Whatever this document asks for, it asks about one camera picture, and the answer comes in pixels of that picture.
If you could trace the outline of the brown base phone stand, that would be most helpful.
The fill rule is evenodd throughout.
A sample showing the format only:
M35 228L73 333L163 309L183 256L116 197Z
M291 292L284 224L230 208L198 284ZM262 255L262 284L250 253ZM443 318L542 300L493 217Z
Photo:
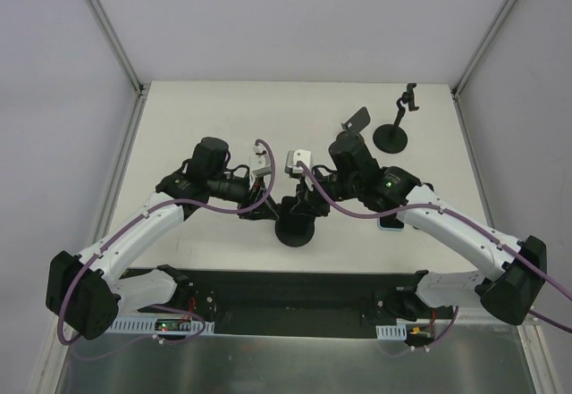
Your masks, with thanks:
M370 122L370 114L367 108L362 106L347 121L341 123L341 131L338 136L347 132L359 134Z

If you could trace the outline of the black round base stand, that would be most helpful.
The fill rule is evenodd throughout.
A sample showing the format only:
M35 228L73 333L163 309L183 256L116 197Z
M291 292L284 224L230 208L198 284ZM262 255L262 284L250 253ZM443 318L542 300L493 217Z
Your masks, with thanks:
M406 90L397 99L397 114L393 123L386 123L377 127L373 134L374 145L386 154L397 154L402 152L408 144L408 135L400 124L406 112L416 112L419 106L416 104L415 89L416 83L408 83Z

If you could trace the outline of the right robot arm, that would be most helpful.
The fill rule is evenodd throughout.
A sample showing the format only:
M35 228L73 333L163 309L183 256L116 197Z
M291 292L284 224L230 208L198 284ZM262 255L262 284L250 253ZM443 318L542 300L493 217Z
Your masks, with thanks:
M472 272L424 272L402 295L404 311L423 317L440 306L481 306L493 317L518 326L546 282L547 250L535 236L518 239L476 222L444 202L415 175L381 166L363 138L353 131L338 135L328 148L334 170L314 172L307 150L291 150L285 171L300 178L303 204L311 216L330 208L345 214L341 202L356 199L384 228L411 226L436 239L474 266Z

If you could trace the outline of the blue case phone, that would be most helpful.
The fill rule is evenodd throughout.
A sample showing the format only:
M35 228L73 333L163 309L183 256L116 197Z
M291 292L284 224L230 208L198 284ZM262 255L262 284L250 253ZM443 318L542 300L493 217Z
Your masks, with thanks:
M378 218L377 225L384 231L403 231L405 228L405 224L395 214Z

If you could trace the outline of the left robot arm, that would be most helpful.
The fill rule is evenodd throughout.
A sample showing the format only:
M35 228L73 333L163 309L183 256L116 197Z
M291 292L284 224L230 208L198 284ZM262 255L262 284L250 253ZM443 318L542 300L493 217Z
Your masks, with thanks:
M205 137L181 167L165 176L147 201L120 228L78 254L57 254L49 266L46 307L56 315L57 338L70 346L79 338L102 335L120 314L164 307L187 313L193 291L189 278L168 264L132 278L124 272L170 230L197 210L254 218L268 208L276 162L271 147L257 139L246 167L237 177L229 169L228 144Z

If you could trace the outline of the black phone stand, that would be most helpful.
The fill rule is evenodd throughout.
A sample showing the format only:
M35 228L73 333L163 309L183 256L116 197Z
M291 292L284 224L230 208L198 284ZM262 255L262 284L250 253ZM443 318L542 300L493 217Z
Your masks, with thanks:
M303 247L315 233L315 217L303 214L296 206L296 197L284 197L278 207L278 219L274 223L276 238L287 247Z

